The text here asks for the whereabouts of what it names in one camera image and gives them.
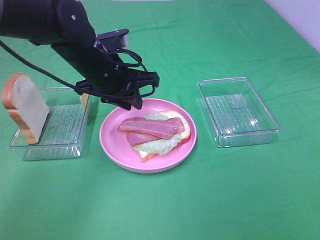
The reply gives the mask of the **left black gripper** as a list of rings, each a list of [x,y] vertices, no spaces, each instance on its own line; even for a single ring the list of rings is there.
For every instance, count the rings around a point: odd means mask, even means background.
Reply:
[[[160,77],[155,71],[131,68],[119,57],[77,57],[74,69],[84,80],[76,82],[74,91],[100,98],[105,104],[112,104],[129,111],[140,110],[143,97],[152,95],[159,86]]]

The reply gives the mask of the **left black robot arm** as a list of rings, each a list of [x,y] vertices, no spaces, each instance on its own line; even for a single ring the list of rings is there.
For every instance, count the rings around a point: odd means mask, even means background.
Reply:
[[[72,86],[78,94],[99,97],[125,110],[141,109],[140,89],[155,90],[160,78],[127,49],[128,29],[96,34],[78,0],[3,0],[0,34],[50,45],[83,77]]]

